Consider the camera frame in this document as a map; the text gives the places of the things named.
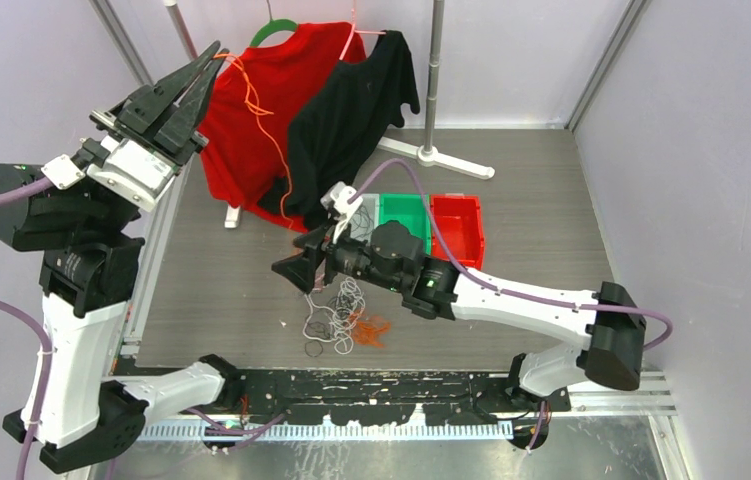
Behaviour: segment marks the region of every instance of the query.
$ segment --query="white string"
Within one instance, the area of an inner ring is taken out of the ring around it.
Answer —
[[[340,355],[348,355],[354,348],[354,339],[351,337],[351,331],[357,325],[357,320],[349,321],[349,318],[353,313],[362,313],[366,308],[366,301],[363,299],[363,290],[357,284],[357,282],[351,278],[346,277],[342,283],[340,283],[340,291],[334,298],[336,309],[325,306],[317,305],[310,295],[304,296],[307,300],[307,305],[310,307],[310,314],[304,321],[301,334],[309,340],[316,340],[322,343],[333,343],[334,350]],[[310,320],[313,318],[313,314],[318,310],[324,310],[328,317],[328,327],[330,328],[330,337],[322,338],[310,335],[307,333],[307,327],[310,325]]]

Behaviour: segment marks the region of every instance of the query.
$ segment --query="gray wooden tabletop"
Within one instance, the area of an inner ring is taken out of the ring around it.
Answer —
[[[418,144],[421,131],[396,130],[389,136]],[[444,153],[496,168],[495,177],[484,181],[415,165],[426,193],[481,199],[485,272],[562,289],[598,289],[602,280],[611,280],[569,132],[438,130],[435,143]],[[357,183],[392,156],[377,151]],[[373,192],[412,190],[397,168],[387,169],[373,187]],[[384,348],[358,345],[339,355],[326,345],[321,355],[310,357],[301,334],[307,304],[269,270],[272,262],[293,253],[295,234],[248,212],[239,228],[226,230],[225,209],[210,197],[196,162],[165,253],[138,365],[179,367],[216,353],[241,368],[507,370],[514,355],[555,343],[498,324],[424,320],[403,309],[397,294],[362,284],[367,311],[391,322],[381,338]],[[314,300],[325,303],[333,291]]]

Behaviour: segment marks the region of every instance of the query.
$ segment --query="green hanger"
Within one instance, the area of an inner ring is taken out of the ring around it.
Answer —
[[[278,32],[295,32],[298,25],[292,20],[281,18],[278,20],[270,20],[269,23],[263,26],[251,39],[251,47],[259,47],[264,40],[269,38],[270,35]]]

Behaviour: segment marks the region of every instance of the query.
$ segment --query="black sweater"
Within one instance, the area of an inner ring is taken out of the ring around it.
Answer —
[[[335,183],[354,181],[388,125],[404,126],[404,103],[419,113],[413,60],[401,32],[379,36],[372,54],[361,63],[337,63],[287,131],[293,191],[286,213],[303,215],[309,229],[319,226],[327,216],[319,199]],[[286,192],[287,179],[278,178],[258,205],[278,214]]]

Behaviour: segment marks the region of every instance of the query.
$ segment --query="red shirt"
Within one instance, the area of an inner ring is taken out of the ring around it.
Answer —
[[[287,127],[293,117],[328,79],[339,61],[351,24],[304,23],[281,45],[249,47],[240,56],[257,95],[260,108],[273,112],[262,115],[260,124],[271,134],[286,160]],[[344,61],[366,59],[363,41],[354,34]],[[214,198],[233,207],[242,206],[273,223],[290,227],[289,221],[259,208],[256,202],[275,177],[286,175],[278,150],[260,131],[255,114],[245,104],[246,82],[242,72],[229,65],[216,79],[207,116],[199,131],[210,143],[201,154],[207,186]],[[300,217],[293,229],[306,231]]]

